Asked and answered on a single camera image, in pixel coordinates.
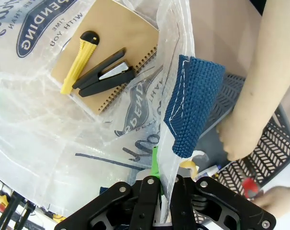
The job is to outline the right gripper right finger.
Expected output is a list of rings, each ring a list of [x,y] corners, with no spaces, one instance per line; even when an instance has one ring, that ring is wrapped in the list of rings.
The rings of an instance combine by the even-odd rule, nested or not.
[[[276,218],[242,195],[211,177],[194,182],[177,176],[170,201],[175,230],[203,230],[195,214],[210,219],[223,230],[272,230]]]

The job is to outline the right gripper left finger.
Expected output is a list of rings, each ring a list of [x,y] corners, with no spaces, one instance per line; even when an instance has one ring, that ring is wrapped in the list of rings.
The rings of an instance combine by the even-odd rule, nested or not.
[[[57,230],[151,230],[161,190],[157,147],[150,174],[133,185],[117,182],[58,223]]]

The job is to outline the person's left hand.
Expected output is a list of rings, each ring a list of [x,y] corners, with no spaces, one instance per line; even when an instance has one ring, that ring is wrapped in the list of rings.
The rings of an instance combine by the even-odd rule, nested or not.
[[[277,186],[258,196],[253,201],[270,213],[290,211],[290,187]]]

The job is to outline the person's right hand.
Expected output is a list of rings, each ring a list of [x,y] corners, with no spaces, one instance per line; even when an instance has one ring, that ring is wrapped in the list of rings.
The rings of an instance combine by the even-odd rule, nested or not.
[[[262,120],[228,115],[216,128],[229,161],[242,159],[256,147],[265,127]]]

